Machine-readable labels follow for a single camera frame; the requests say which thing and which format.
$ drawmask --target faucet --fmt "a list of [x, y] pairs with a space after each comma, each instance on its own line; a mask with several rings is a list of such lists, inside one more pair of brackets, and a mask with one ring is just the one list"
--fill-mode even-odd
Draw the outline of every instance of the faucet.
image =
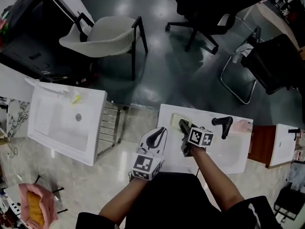
[[214, 118], [212, 120], [212, 125], [222, 125], [223, 126], [223, 134], [221, 136], [221, 138], [223, 140], [225, 140], [226, 137], [228, 136], [232, 123], [233, 123], [233, 118], [231, 116], [224, 117], [224, 118]]
[[289, 129], [288, 133], [294, 133], [295, 134], [295, 139], [296, 140], [296, 134], [301, 133], [301, 129]]

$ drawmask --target black shirt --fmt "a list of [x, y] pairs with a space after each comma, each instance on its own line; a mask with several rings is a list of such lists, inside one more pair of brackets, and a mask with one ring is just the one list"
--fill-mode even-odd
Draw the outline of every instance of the black shirt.
[[[102, 216], [80, 213], [76, 229], [113, 229]], [[265, 196], [235, 204], [220, 212], [209, 201], [198, 178], [192, 174], [160, 172], [143, 189], [126, 217], [126, 229], [243, 228], [280, 229]]]

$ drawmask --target person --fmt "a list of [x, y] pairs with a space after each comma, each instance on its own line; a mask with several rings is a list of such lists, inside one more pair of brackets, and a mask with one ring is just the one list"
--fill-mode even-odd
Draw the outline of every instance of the person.
[[221, 211], [195, 175], [159, 172], [152, 181], [134, 177], [98, 215], [80, 213], [76, 229], [113, 229], [125, 217], [126, 229], [281, 228], [265, 196], [245, 200], [205, 149], [192, 146], [190, 152]]

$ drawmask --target tiled floor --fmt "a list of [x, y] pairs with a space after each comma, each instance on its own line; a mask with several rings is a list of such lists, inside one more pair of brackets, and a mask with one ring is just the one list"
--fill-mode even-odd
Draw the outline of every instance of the tiled floor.
[[[128, 184], [132, 152], [140, 137], [156, 127], [157, 116], [158, 112], [154, 110], [130, 108], [125, 118], [127, 121], [121, 144], [102, 155], [92, 167], [58, 153], [52, 158], [50, 149], [29, 138], [13, 139], [11, 146], [18, 149], [18, 155], [14, 158], [9, 158], [10, 150], [7, 146], [0, 147], [0, 162], [7, 185], [21, 183], [16, 174], [26, 183], [34, 182], [39, 174], [42, 177], [39, 183], [47, 189], [64, 187], [60, 192], [59, 208], [67, 208], [69, 211], [60, 215], [61, 219], [54, 228], [75, 228], [80, 212], [98, 213]], [[263, 164], [248, 160], [243, 173], [231, 174], [229, 177], [245, 198], [265, 195], [273, 205], [285, 183], [288, 170], [289, 165], [268, 170]], [[215, 205], [203, 177], [201, 174], [198, 176], [210, 201]]]

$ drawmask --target pink bag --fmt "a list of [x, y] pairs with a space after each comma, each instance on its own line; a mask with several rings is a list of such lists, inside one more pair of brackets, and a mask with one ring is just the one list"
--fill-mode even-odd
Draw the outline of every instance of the pink bag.
[[[38, 185], [37, 183], [19, 184], [20, 196], [21, 196], [21, 214], [20, 218], [26, 222], [30, 227], [34, 229], [48, 229], [50, 224], [58, 219], [56, 213], [56, 207], [54, 202], [54, 195], [49, 190]], [[32, 192], [38, 195], [41, 199], [39, 202], [40, 209], [43, 214], [44, 225], [41, 226], [39, 223], [29, 218], [30, 207], [28, 202], [27, 193]]]

